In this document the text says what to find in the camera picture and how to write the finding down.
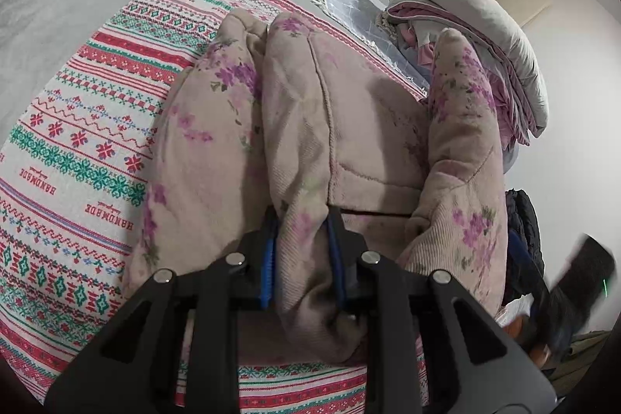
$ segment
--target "folded comforter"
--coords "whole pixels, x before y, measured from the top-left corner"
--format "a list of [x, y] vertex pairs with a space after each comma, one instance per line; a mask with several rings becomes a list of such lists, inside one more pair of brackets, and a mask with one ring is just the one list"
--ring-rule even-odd
[[548, 124], [548, 98], [535, 52], [518, 24], [495, 0], [389, 0], [404, 54], [431, 68], [434, 45], [447, 27], [473, 45], [492, 86], [503, 149], [529, 144]]
[[231, 12], [170, 90], [125, 294], [157, 268], [206, 267], [273, 204], [275, 326], [286, 339], [269, 315], [242, 320], [240, 360], [342, 362], [366, 325], [335, 302], [331, 204], [355, 211], [345, 225], [369, 249], [422, 274], [450, 271], [495, 314], [507, 215], [491, 87], [452, 29], [437, 41], [432, 75], [425, 106], [300, 16], [281, 13], [268, 30]]

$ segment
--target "striped blanket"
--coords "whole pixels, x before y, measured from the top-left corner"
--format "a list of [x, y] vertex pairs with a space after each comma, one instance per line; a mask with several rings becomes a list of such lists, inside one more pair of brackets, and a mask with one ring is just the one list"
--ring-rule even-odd
[[[97, 30], [0, 151], [0, 352], [41, 401], [123, 303], [154, 125], [175, 75], [233, 7], [268, 23], [283, 10], [302, 13], [399, 80], [375, 53], [287, 0], [133, 0]], [[243, 367], [239, 378], [244, 412], [363, 408], [364, 367]], [[180, 404], [183, 394], [181, 378]]]

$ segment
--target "white wall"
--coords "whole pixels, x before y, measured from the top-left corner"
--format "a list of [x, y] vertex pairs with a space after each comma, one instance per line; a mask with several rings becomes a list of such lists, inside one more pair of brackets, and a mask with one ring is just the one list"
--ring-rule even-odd
[[[621, 25], [596, 0], [552, 0], [524, 27], [550, 99], [550, 123], [506, 178], [533, 201], [548, 281], [588, 233], [621, 267]], [[612, 327], [621, 283], [589, 329]]]

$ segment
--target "purple flower print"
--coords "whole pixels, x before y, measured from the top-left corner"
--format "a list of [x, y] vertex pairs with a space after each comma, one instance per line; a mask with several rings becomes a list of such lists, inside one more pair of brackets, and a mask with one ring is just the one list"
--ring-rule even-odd
[[470, 45], [464, 47], [462, 58], [465, 65], [469, 66], [470, 68], [475, 68], [479, 72], [482, 72], [484, 74], [483, 68], [480, 65], [479, 57], [476, 55]]
[[235, 80], [234, 71], [231, 68], [222, 68], [219, 71], [215, 72], [216, 77], [222, 81], [223, 85], [228, 87], [233, 86], [233, 81]]
[[153, 185], [153, 201], [157, 204], [166, 205], [166, 195], [164, 193], [164, 185]]
[[213, 141], [213, 137], [211, 136], [211, 134], [207, 131], [202, 131], [199, 132], [199, 138], [202, 142], [209, 142], [209, 141]]
[[453, 221], [460, 226], [464, 226], [466, 224], [464, 220], [464, 212], [461, 209], [453, 209]]
[[212, 43], [207, 46], [207, 51], [205, 52], [205, 56], [201, 59], [202, 61], [207, 61], [210, 66], [213, 66], [215, 62], [218, 61], [218, 55], [216, 53], [220, 52], [220, 50], [231, 46], [232, 44], [237, 43], [237, 40], [229, 39], [223, 41], [212, 41]]
[[485, 247], [479, 252], [480, 262], [482, 264], [482, 267], [486, 268], [487, 270], [490, 270], [491, 268], [492, 254], [494, 253], [494, 250], [496, 249], [496, 242], [497, 242], [496, 240], [492, 242], [492, 240], [490, 239], [490, 241], [485, 245]]
[[483, 228], [483, 215], [473, 213], [472, 218], [470, 218], [470, 230], [475, 231], [479, 236], [483, 232]]
[[186, 130], [183, 133], [183, 137], [185, 137], [188, 141], [196, 141], [197, 136], [198, 132], [194, 129]]
[[487, 107], [492, 113], [496, 113], [496, 102], [494, 101], [494, 96], [492, 95], [492, 91], [486, 87], [482, 87], [479, 83], [469, 83], [470, 86], [468, 88], [469, 92], [482, 97], [487, 103]]
[[179, 120], [177, 121], [177, 125], [179, 125], [179, 127], [181, 127], [182, 129], [190, 128], [193, 123], [194, 123], [193, 114], [184, 114], [180, 116]]
[[448, 101], [448, 95], [446, 95], [444, 90], [434, 93], [434, 96], [430, 97], [429, 100], [431, 116], [433, 118], [437, 118], [439, 123], [446, 120], [446, 117], [448, 116], [448, 113], [446, 112], [446, 101]]
[[193, 128], [186, 130], [183, 133], [183, 137], [185, 137], [188, 141], [213, 141], [212, 135], [206, 130], [194, 130]]
[[235, 77], [240, 83], [246, 85], [250, 93], [258, 99], [261, 97], [261, 82], [258, 79], [257, 71], [249, 64], [239, 64], [233, 68]]
[[280, 22], [279, 25], [281, 29], [289, 31], [289, 32], [297, 32], [297, 30], [300, 27], [305, 26], [302, 21], [300, 21], [297, 18], [293, 18], [293, 17], [285, 18], [284, 20]]
[[468, 248], [474, 249], [474, 247], [476, 246], [476, 240], [479, 238], [479, 235], [480, 234], [477, 234], [476, 231], [471, 230], [469, 228], [465, 228], [464, 237], [463, 237], [464, 244]]
[[148, 237], [150, 242], [153, 242], [153, 236], [155, 234], [155, 230], [157, 229], [157, 224], [153, 221], [153, 214], [151, 213], [151, 208], [149, 207], [148, 201], [145, 203], [144, 217], [142, 221], [142, 234], [145, 237]]

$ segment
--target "blanket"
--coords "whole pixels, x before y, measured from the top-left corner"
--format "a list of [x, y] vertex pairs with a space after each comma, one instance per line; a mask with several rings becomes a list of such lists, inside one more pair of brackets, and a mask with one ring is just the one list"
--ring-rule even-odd
[[366, 325], [335, 303], [331, 204], [356, 212], [346, 225], [371, 249], [421, 274], [450, 271], [496, 314], [507, 242], [500, 137], [490, 84], [459, 32], [438, 40], [427, 107], [303, 16], [281, 13], [268, 31], [234, 10], [177, 78], [163, 116], [127, 295], [158, 268], [206, 267], [271, 203], [287, 340], [266, 345], [271, 331], [251, 321], [241, 359], [250, 349], [261, 362], [299, 352], [343, 362]]
[[541, 135], [548, 123], [548, 99], [535, 53], [495, 0], [389, 0], [387, 19], [397, 26], [404, 55], [429, 69], [442, 30], [462, 32], [491, 83], [502, 148], [528, 145], [529, 131]]
[[[235, 6], [268, 23], [284, 10], [303, 13], [392, 75], [290, 0], [129, 0], [112, 12], [50, 76], [0, 150], [0, 352], [39, 400], [124, 301], [170, 83], [204, 55]], [[242, 412], [355, 412], [364, 403], [364, 366], [252, 364], [238, 377]]]

